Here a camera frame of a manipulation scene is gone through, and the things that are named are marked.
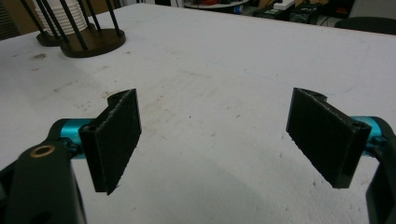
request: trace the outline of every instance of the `dirt mark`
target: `dirt mark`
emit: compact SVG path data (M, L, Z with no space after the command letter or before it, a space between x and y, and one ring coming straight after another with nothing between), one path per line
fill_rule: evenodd
M39 54L37 54L37 55L32 56L32 57L30 58L30 60L31 60L31 61L34 61L34 60L42 60L42 59L45 59L46 57L47 57L47 55L46 55L45 53L39 53Z

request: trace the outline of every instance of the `table surface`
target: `table surface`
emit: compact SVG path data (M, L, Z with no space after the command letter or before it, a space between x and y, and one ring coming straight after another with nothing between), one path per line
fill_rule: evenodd
M95 193L73 161L89 223L368 223L377 162L332 189L285 129L294 87L396 127L395 36L148 5L116 16L125 45L93 58L37 33L0 42L0 168L57 119L96 118L136 88L143 133L120 186Z

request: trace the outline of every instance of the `screw hole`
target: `screw hole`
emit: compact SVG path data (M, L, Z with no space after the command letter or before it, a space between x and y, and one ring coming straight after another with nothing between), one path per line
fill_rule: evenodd
M55 146L42 146L32 150L30 156L33 158L45 157L55 150Z

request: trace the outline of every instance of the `cable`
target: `cable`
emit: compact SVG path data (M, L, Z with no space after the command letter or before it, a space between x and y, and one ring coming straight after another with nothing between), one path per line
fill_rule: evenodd
M323 23L324 23L325 21L327 21L329 18L330 18L330 16L328 16L328 17L320 24L320 26L323 25Z

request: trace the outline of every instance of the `round base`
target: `round base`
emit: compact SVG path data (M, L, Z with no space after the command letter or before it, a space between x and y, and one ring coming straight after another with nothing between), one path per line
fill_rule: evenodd
M59 47L61 46L62 39L55 39L53 35L49 35L49 33L45 32L45 35L39 34L37 36L38 43L44 47Z
M62 43L61 49L64 55L71 58L89 58L108 53L121 47L125 43L125 33L120 30L117 36L115 29L85 29L80 32L87 49L83 49L78 42L76 35L68 35L69 43Z

